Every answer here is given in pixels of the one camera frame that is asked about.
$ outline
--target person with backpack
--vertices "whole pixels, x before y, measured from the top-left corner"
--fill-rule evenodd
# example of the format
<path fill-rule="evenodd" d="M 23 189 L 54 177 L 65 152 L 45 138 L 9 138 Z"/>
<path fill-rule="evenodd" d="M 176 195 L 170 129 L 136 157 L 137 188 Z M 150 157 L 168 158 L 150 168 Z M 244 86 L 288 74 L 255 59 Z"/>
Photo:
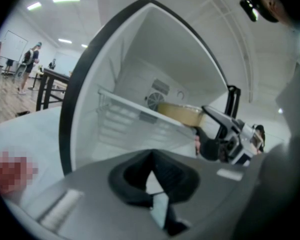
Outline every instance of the person with backpack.
<path fill-rule="evenodd" d="M 20 95 L 25 95 L 26 91 L 24 90 L 27 79 L 31 73 L 34 63 L 39 63 L 39 50 L 41 49 L 42 43 L 38 42 L 32 49 L 28 50 L 23 58 L 23 64 L 26 64 L 25 72 L 23 74 L 23 80 L 21 83 L 21 88 L 19 89 Z"/>
<path fill-rule="evenodd" d="M 259 124 L 255 127 L 255 131 L 257 134 L 259 134 L 259 136 L 261 137 L 261 139 L 263 140 L 262 145 L 259 147 L 259 152 L 263 153 L 264 152 L 264 147 L 265 147 L 265 143 L 266 143 L 266 132 L 265 132 L 265 128 L 263 125 Z"/>
<path fill-rule="evenodd" d="M 14 61 L 12 59 L 7 59 L 6 61 L 6 67 L 5 67 L 5 70 L 4 70 L 4 73 L 3 73 L 3 77 L 4 78 L 8 78 L 8 75 L 9 75 L 9 71 L 11 69 L 11 67 L 13 66 L 14 64 Z"/>

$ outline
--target white wall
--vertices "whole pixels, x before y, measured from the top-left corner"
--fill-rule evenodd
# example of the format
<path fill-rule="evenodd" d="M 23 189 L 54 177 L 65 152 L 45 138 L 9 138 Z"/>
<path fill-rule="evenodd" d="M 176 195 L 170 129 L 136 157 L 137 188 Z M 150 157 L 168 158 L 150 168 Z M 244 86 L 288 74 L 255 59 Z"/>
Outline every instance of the white wall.
<path fill-rule="evenodd" d="M 249 126 L 263 125 L 265 131 L 264 151 L 268 152 L 280 143 L 287 143 L 291 137 L 289 127 L 282 115 L 265 106 L 240 102 L 237 119 Z"/>
<path fill-rule="evenodd" d="M 151 86 L 155 79 L 169 86 L 169 93 L 165 99 L 166 102 L 187 104 L 189 96 L 187 89 L 159 68 L 134 57 L 129 59 L 126 67 L 122 70 L 115 93 L 145 106 L 145 97 L 150 95 Z M 181 95 L 178 96 L 178 92 L 183 92 L 183 99 Z"/>
<path fill-rule="evenodd" d="M 55 68 L 54 70 L 60 74 L 69 76 L 69 72 L 73 71 L 82 52 L 71 49 L 58 49 L 54 56 Z"/>
<path fill-rule="evenodd" d="M 29 49 L 33 48 L 38 42 L 42 42 L 42 47 L 39 51 L 40 62 L 34 66 L 32 71 L 38 70 L 38 65 L 43 65 L 44 67 L 47 67 L 49 63 L 53 60 L 57 48 L 45 37 L 43 37 L 43 35 L 36 31 L 17 10 L 11 13 L 11 15 L 5 20 L 4 24 L 2 25 L 0 29 L 0 40 L 4 39 L 7 31 L 11 31 L 28 41 L 23 51 L 23 55 Z M 1 58 L 0 63 L 5 65 L 6 59 Z M 13 69 L 13 71 L 15 71 L 16 63 L 14 63 Z"/>

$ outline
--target black object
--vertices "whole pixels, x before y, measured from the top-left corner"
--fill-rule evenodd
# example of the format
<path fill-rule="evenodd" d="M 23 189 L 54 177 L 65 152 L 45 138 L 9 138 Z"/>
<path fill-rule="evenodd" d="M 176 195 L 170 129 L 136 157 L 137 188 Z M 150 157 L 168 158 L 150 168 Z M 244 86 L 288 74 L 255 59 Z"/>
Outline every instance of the black object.
<path fill-rule="evenodd" d="M 251 0 L 241 0 L 240 6 L 243 8 L 245 13 L 249 16 L 251 21 L 256 22 L 258 20 L 257 16 L 254 14 L 253 11 L 254 7 Z"/>
<path fill-rule="evenodd" d="M 151 171 L 168 195 L 170 204 L 187 201 L 200 181 L 195 170 L 153 149 L 113 168 L 109 185 L 123 202 L 149 208 L 153 200 L 145 190 Z"/>
<path fill-rule="evenodd" d="M 259 124 L 255 127 L 256 130 L 259 130 L 260 132 L 264 133 L 265 132 L 265 128 L 262 124 Z"/>
<path fill-rule="evenodd" d="M 30 114 L 29 110 L 15 113 L 15 117 L 17 118 L 17 117 L 21 117 L 21 116 L 24 116 L 24 115 L 27 115 L 27 114 Z"/>
<path fill-rule="evenodd" d="M 266 9 L 261 0 L 251 0 L 253 7 L 257 9 L 257 11 L 261 14 L 262 17 L 264 17 L 267 21 L 272 23 L 277 23 L 278 20 L 271 15 L 271 13 Z"/>
<path fill-rule="evenodd" d="M 241 89 L 237 88 L 234 85 L 228 85 L 228 99 L 226 101 L 224 114 L 230 116 L 232 118 L 237 117 L 238 109 L 239 109 L 239 101 L 241 96 Z M 227 135 L 227 130 L 224 127 L 220 127 L 215 139 L 223 139 Z"/>

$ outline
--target black table leg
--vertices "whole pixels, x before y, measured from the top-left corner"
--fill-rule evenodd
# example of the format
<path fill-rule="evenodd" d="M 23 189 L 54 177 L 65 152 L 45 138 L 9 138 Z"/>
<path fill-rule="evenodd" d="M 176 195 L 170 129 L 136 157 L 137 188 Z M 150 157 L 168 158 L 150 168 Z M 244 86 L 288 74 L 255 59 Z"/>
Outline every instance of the black table leg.
<path fill-rule="evenodd" d="M 45 85 L 46 85 L 47 78 L 48 77 L 45 74 L 42 76 L 40 87 L 39 87 L 39 92 L 38 92 L 38 97 L 36 99 L 36 108 L 35 108 L 35 111 L 40 111 L 41 110 L 42 97 L 44 95 L 44 90 L 45 90 Z"/>
<path fill-rule="evenodd" d="M 28 89 L 29 89 L 29 90 L 31 90 L 31 91 L 33 91 L 33 90 L 34 90 L 34 88 L 35 88 L 35 85 L 36 85 L 36 80 L 37 80 L 37 75 L 38 75 L 38 73 L 36 73 L 36 74 L 35 74 L 35 78 L 34 78 L 34 82 L 33 82 L 33 85 L 32 85 L 32 87 L 28 87 Z"/>

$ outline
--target backpack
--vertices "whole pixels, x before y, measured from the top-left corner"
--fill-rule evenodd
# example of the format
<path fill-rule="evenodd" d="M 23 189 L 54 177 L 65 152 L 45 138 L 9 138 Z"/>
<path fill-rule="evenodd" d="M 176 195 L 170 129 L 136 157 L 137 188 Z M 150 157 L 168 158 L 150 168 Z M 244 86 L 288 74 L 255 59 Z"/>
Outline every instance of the backpack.
<path fill-rule="evenodd" d="M 34 57 L 34 51 L 30 49 L 24 54 L 22 63 L 29 65 L 30 63 L 33 62 L 33 57 Z"/>

